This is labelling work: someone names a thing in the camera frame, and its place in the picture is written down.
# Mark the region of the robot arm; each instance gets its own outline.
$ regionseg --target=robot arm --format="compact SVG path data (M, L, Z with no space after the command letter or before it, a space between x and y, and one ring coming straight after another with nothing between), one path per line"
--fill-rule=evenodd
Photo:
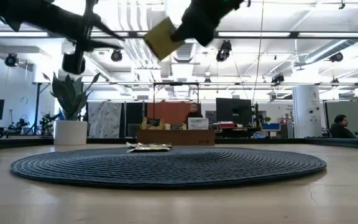
M202 46L207 46L214 38L215 29L221 19L232 10L240 8L244 0L192 0L182 16L182 24L173 33L174 42L195 38Z

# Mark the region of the orange panel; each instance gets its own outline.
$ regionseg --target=orange panel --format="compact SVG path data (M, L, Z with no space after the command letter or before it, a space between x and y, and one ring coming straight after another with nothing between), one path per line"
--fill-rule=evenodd
M147 105L147 117L163 119L168 124L179 124L185 122L187 114L190 112L190 102L160 102L149 103Z

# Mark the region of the potted plant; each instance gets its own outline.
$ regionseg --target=potted plant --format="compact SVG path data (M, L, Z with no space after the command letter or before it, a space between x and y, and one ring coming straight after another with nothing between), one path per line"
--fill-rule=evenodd
M52 91L51 94L55 97L62 109L64 120L55 120L53 130L54 145L85 145L86 131L88 129L88 122L78 121L77 117L82 108L86 105L88 94L86 92L89 88L98 81L100 73L93 77L89 87L84 91L76 91L75 86L80 85L82 78L72 80L69 75L64 80L59 80L56 74L53 74Z
M270 121L271 121L271 120L272 120L271 118L265 117L265 122L266 122L267 124L270 124Z
M50 116L49 113L45 114L42 119L40 120L40 125L41 125L41 135L46 137L46 136L51 136L52 135L52 130L53 130L53 124L52 124L52 117Z

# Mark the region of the white plant pot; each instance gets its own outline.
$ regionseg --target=white plant pot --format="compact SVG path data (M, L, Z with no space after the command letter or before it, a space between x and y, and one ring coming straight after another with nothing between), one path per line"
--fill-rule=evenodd
M55 121L53 144L56 146L80 146L86 144L88 122Z

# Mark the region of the red object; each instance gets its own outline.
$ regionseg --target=red object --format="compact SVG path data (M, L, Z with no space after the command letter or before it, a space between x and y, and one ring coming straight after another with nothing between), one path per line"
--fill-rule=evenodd
M236 128L237 125L234 123L228 123L228 124L218 124L220 129L224 129L224 128Z
M147 105L147 117L163 119L168 124L180 124L185 122L187 114L190 112L190 102L160 102L149 103Z

